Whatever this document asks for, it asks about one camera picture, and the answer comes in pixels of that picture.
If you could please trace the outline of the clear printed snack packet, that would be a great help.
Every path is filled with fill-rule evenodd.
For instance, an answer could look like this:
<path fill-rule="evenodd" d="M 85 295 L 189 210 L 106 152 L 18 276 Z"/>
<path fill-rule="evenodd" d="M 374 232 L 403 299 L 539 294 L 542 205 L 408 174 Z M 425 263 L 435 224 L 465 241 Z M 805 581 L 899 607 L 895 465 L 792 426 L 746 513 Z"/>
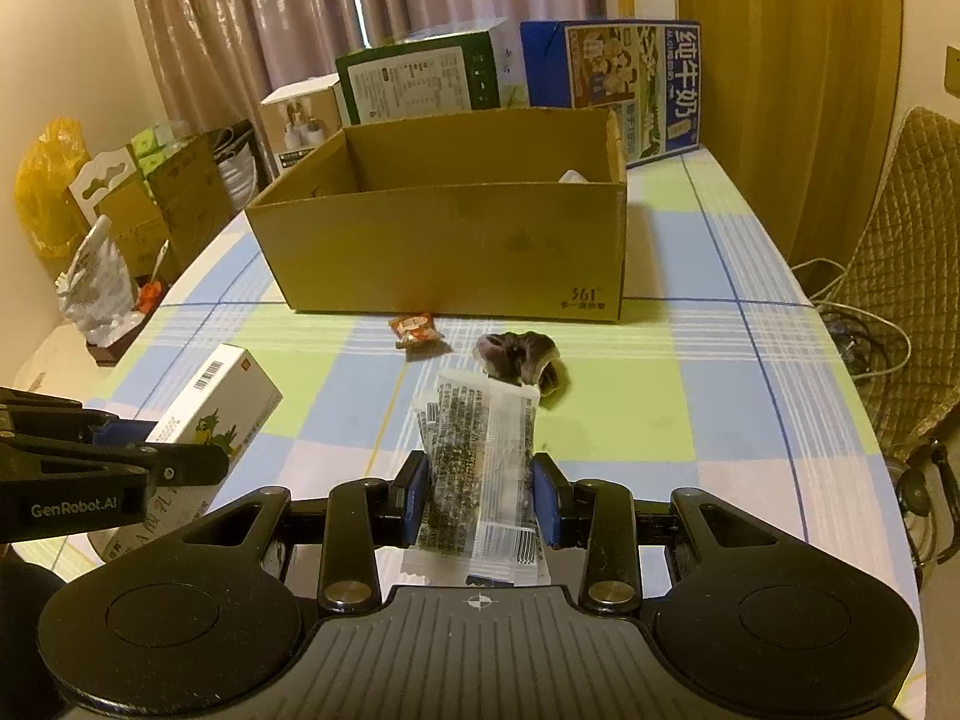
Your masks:
<path fill-rule="evenodd" d="M 532 445 L 540 392 L 443 369 L 415 403 L 431 489 L 402 572 L 434 585 L 521 587 L 540 578 Z"/>

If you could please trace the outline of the white crumpled plastic bag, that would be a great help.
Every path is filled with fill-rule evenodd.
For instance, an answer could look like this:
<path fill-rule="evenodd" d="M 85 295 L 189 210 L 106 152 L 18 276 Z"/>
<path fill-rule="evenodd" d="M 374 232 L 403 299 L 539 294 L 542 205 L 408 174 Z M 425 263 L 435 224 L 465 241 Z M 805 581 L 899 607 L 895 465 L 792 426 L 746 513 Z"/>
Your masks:
<path fill-rule="evenodd" d="M 119 246 L 110 237 L 112 220 L 101 215 L 75 257 L 55 280 L 62 316 L 86 343 L 107 348 L 142 325 L 137 289 Z"/>

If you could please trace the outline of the green milk carton box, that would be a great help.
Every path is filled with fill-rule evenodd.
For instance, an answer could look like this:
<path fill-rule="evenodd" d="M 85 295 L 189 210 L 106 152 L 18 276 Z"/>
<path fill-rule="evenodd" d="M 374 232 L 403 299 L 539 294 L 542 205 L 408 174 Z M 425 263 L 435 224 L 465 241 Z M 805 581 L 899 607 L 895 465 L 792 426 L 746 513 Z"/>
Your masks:
<path fill-rule="evenodd" d="M 335 65 L 353 125 L 529 104 L 521 33 L 509 18 L 422 29 Z"/>

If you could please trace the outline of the stacked cardboard boxes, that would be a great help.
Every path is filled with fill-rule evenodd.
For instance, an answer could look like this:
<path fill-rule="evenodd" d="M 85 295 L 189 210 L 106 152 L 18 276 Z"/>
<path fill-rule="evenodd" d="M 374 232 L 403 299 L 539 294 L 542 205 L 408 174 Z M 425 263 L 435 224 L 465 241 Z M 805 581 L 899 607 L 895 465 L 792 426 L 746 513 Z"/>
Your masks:
<path fill-rule="evenodd" d="M 249 121 L 213 128 L 139 158 L 130 145 L 88 161 L 70 193 L 88 221 L 110 219 L 130 275 L 174 283 L 263 187 Z"/>

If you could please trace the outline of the brown cardboard box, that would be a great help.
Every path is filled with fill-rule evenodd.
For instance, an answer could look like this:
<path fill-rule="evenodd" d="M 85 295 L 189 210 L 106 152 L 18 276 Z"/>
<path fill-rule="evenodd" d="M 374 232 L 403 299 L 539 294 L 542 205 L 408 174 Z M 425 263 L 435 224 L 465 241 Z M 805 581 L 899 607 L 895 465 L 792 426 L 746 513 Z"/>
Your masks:
<path fill-rule="evenodd" d="M 562 184 L 568 169 L 587 184 Z M 620 317 L 626 171 L 607 110 L 353 125 L 245 214 L 299 312 Z"/>

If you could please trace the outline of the small red snack packet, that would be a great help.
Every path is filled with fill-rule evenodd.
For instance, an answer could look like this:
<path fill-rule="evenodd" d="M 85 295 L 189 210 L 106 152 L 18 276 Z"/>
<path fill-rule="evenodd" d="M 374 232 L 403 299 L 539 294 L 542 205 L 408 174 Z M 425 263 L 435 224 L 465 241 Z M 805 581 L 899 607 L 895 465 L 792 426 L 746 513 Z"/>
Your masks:
<path fill-rule="evenodd" d="M 395 317 L 389 322 L 398 349 L 415 349 L 427 344 L 438 343 L 443 339 L 434 319 L 428 312 Z"/>

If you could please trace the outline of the yellow plastic bag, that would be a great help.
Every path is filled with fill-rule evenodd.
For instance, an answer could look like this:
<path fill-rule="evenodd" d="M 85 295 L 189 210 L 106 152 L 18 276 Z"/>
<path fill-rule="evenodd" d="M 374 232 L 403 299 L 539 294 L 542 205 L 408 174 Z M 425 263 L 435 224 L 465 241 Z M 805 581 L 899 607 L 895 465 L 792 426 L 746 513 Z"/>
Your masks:
<path fill-rule="evenodd" d="M 52 280 L 68 270 L 89 232 L 70 184 L 89 161 L 80 122 L 50 121 L 32 142 L 14 177 L 14 208 L 29 247 Z"/>

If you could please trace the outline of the checked plastic tablecloth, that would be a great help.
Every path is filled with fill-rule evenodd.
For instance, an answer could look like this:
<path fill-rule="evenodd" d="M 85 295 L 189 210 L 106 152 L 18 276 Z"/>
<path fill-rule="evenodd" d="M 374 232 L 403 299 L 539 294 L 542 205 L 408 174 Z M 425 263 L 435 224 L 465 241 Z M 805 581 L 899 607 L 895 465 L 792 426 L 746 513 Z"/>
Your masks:
<path fill-rule="evenodd" d="M 486 320 L 444 317 L 448 351 L 409 359 L 382 316 L 301 314 L 249 224 L 231 223 L 119 366 L 73 380 L 82 351 L 32 374 L 46 394 L 153 419 L 218 344 L 249 349 L 278 410 L 223 488 L 319 497 L 391 476 L 420 442 L 413 404 L 473 366 Z M 704 149 L 628 176 L 625 300 L 615 323 L 554 323 L 565 388 L 535 444 L 572 478 L 641 499 L 704 489 L 916 596 L 892 483 L 848 371 L 788 265 Z"/>

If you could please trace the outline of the dark furry hair clip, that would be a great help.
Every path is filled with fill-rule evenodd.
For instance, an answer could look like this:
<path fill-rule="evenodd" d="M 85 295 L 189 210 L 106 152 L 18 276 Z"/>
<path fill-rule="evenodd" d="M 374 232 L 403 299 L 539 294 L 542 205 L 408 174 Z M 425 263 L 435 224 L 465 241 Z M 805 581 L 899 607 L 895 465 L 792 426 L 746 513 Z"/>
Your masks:
<path fill-rule="evenodd" d="M 537 387 L 542 397 L 562 388 L 560 349 L 544 333 L 487 333 L 475 343 L 475 356 L 483 372 L 500 382 Z"/>

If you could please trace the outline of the white square night light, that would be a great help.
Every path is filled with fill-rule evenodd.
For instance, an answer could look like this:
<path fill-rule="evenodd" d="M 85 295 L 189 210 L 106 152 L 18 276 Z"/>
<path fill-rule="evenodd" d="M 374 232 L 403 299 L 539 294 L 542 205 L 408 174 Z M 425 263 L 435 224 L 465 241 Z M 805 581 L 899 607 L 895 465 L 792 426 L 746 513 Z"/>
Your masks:
<path fill-rule="evenodd" d="M 568 171 L 560 177 L 560 182 L 562 184 L 587 184 L 587 179 L 583 174 L 579 174 L 578 171 L 568 169 Z"/>

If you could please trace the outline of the blue milk carton box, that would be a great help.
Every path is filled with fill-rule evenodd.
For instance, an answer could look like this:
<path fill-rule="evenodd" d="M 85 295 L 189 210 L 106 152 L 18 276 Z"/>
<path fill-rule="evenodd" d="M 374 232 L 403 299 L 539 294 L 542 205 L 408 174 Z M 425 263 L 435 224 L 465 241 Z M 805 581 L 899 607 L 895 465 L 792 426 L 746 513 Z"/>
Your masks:
<path fill-rule="evenodd" d="M 524 21 L 529 101 L 610 109 L 628 164 L 700 146 L 701 29 L 695 21 Z"/>

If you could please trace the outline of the white product box with photo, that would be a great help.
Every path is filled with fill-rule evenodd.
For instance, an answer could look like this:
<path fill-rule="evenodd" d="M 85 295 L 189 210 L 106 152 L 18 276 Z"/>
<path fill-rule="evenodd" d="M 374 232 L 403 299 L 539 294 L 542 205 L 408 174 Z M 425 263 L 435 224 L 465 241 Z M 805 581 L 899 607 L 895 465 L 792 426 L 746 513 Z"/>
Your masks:
<path fill-rule="evenodd" d="M 291 169 L 350 122 L 336 73 L 280 86 L 260 101 L 260 118 L 280 172 Z"/>

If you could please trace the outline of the white ointment carton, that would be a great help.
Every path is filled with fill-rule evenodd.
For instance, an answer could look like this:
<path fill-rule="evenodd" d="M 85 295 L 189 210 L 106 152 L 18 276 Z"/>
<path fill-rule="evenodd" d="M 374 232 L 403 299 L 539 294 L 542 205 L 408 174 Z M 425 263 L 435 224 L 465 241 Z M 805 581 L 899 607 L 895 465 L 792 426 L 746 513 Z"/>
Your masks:
<path fill-rule="evenodd" d="M 228 457 L 228 472 L 274 414 L 283 395 L 247 349 L 220 344 L 187 387 L 164 411 L 149 440 L 160 444 L 215 445 Z M 205 514 L 223 481 L 184 486 L 161 481 L 142 523 L 88 535 L 109 562 Z"/>

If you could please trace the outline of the beige wall socket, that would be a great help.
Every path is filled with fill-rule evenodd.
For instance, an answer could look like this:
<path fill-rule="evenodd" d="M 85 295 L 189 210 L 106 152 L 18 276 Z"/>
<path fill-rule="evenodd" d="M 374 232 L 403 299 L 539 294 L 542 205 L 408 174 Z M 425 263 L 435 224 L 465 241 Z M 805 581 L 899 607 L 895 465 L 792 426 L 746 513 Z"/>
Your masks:
<path fill-rule="evenodd" d="M 950 96 L 960 98 L 960 49 L 955 46 L 946 48 L 944 89 Z"/>

